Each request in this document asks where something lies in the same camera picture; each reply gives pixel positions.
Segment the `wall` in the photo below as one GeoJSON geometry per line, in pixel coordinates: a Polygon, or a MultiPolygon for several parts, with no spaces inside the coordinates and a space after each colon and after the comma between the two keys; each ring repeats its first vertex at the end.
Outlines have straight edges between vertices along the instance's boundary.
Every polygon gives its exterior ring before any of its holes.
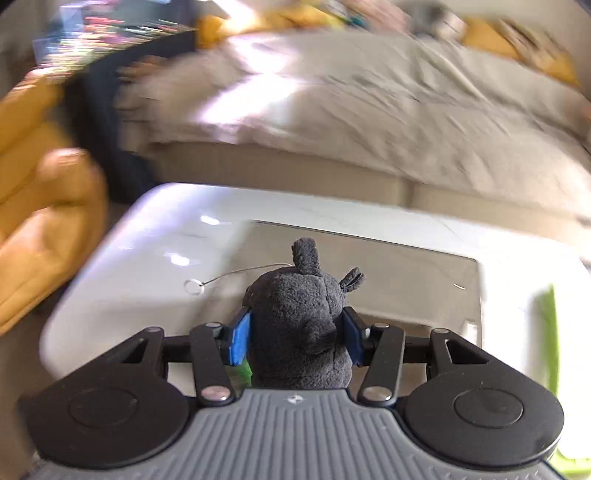
{"type": "Polygon", "coordinates": [[[0,37],[17,57],[29,54],[46,22],[46,0],[16,0],[0,16],[0,37]]]}

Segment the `blue gripper pad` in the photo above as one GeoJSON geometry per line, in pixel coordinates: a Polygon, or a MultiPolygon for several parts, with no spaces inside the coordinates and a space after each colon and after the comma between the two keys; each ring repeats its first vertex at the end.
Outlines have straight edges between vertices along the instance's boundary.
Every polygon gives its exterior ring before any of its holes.
{"type": "Polygon", "coordinates": [[[248,311],[232,332],[232,344],[229,348],[229,365],[237,367],[246,358],[248,350],[248,336],[251,329],[251,312],[248,311]]]}

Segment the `glossy white surface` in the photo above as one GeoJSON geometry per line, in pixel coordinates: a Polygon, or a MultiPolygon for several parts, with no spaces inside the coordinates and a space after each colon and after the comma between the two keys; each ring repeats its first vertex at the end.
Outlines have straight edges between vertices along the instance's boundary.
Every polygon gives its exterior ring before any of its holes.
{"type": "MultiPolygon", "coordinates": [[[[588,322],[591,280],[577,255],[554,241],[395,207],[296,194],[168,184],[140,199],[105,239],[47,323],[41,358],[62,377],[138,330],[187,333],[208,292],[188,278],[223,273],[244,220],[264,220],[449,252],[480,262],[483,347],[541,380],[542,327],[534,300],[554,283],[568,305],[561,324],[588,322]]],[[[171,381],[190,393],[182,367],[171,381]]]]}

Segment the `beige bedsheet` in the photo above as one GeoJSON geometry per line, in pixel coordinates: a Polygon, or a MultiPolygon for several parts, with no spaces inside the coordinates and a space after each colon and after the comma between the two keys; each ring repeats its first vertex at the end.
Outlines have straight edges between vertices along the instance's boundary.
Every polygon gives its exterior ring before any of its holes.
{"type": "Polygon", "coordinates": [[[486,53],[349,31],[236,37],[127,87],[118,108],[131,151],[258,144],[590,216],[586,102],[486,53]]]}

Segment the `stuffed animal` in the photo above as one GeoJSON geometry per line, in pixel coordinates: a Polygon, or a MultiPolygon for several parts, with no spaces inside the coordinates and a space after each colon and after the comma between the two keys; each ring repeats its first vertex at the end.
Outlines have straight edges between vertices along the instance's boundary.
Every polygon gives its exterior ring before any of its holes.
{"type": "Polygon", "coordinates": [[[316,390],[346,388],[351,359],[337,318],[346,294],[364,276],[354,268],[339,282],[320,269],[316,242],[291,247],[295,267],[261,275],[242,300],[252,310],[248,362],[252,385],[316,390]]]}

